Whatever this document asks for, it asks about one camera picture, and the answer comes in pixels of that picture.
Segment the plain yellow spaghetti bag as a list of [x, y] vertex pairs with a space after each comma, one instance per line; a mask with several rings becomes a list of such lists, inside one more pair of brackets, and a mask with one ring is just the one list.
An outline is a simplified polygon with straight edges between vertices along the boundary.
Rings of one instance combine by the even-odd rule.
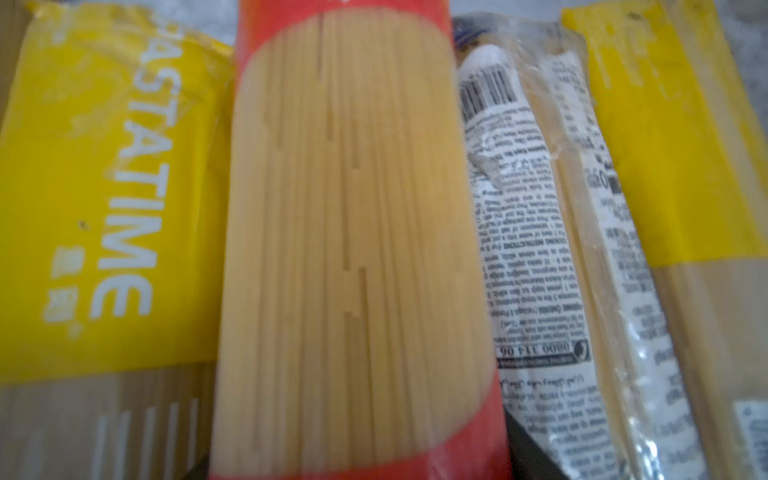
[[767, 141], [711, 1], [568, 8], [715, 479], [767, 475]]

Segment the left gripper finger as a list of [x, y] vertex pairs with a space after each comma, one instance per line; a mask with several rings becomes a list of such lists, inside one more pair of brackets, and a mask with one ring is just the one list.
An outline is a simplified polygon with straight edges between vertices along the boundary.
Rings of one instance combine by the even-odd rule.
[[504, 410], [508, 449], [515, 480], [568, 480], [559, 466]]

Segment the red spaghetti bag black label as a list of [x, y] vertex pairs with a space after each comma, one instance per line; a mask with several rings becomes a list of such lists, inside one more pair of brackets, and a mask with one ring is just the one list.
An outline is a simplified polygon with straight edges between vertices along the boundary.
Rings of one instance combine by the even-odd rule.
[[445, 1], [243, 1], [213, 479], [508, 479]]

